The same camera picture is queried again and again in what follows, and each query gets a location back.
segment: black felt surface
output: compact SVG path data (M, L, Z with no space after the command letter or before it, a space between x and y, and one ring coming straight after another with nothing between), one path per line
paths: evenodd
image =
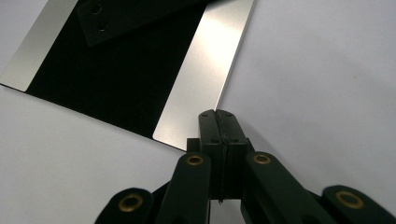
M151 138L204 10L92 49L74 10L26 93Z

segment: silver border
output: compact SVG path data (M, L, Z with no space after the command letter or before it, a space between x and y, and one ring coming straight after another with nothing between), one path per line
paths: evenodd
M198 115L216 109L255 0L215 1L206 7L153 138L186 150L198 137Z
M0 83L26 91L78 0L49 0ZM233 66L255 0L218 0L205 9L154 135L155 140L186 149L198 137L197 116L215 109Z

